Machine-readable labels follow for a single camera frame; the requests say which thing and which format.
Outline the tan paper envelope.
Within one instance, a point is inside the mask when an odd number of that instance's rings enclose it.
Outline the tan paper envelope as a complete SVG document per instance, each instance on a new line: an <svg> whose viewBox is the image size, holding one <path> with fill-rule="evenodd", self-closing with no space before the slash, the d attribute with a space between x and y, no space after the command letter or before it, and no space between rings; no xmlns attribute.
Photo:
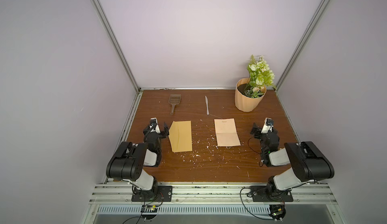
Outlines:
<svg viewBox="0 0 387 224"><path fill-rule="evenodd" d="M174 153L192 151L191 121L173 121L169 141Z"/></svg>

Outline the cream letter paper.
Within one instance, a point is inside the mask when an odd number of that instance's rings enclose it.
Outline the cream letter paper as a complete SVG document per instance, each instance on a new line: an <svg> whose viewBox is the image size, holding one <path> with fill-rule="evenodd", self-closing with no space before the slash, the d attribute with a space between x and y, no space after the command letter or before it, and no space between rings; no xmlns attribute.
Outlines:
<svg viewBox="0 0 387 224"><path fill-rule="evenodd" d="M215 119L215 133L217 146L233 147L240 146L240 140L237 134L235 120L231 119Z"/></svg>

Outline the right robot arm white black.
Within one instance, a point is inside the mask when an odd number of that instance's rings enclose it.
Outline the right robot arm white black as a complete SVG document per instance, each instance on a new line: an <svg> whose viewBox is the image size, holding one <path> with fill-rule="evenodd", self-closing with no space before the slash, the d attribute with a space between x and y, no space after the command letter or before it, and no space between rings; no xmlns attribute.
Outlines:
<svg viewBox="0 0 387 224"><path fill-rule="evenodd" d="M265 192L275 196L308 182L332 179L335 170L330 161L312 141L285 143L279 148L278 131L274 121L265 120L263 127L253 124L251 135L260 141L261 163L267 167L290 165L290 169L269 178Z"/></svg>

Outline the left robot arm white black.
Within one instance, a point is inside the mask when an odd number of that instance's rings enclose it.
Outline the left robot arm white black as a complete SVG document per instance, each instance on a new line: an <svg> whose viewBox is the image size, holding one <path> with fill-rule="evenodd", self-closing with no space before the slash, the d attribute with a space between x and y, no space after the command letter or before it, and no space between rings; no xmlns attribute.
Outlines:
<svg viewBox="0 0 387 224"><path fill-rule="evenodd" d="M123 141L119 145L105 173L108 178L132 184L136 193L156 196L158 194L157 179L148 174L144 167L156 168L161 164L161 140L169 136L169 127L164 123L163 130L161 130L157 119L152 118L143 133L142 142Z"/></svg>

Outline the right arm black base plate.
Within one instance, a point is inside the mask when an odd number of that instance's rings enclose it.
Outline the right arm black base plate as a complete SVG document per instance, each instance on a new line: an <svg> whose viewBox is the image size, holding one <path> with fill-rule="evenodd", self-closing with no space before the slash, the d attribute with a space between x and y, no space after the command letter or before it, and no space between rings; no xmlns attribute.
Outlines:
<svg viewBox="0 0 387 224"><path fill-rule="evenodd" d="M247 194L253 202L293 202L290 191L270 190L267 186L251 186Z"/></svg>

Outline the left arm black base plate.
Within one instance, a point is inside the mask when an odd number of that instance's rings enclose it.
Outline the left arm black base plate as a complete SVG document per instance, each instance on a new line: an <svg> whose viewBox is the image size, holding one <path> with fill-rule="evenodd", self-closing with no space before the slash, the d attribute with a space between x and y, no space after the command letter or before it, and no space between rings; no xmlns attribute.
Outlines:
<svg viewBox="0 0 387 224"><path fill-rule="evenodd" d="M172 186L158 186L149 191L132 187L132 202L171 202Z"/></svg>

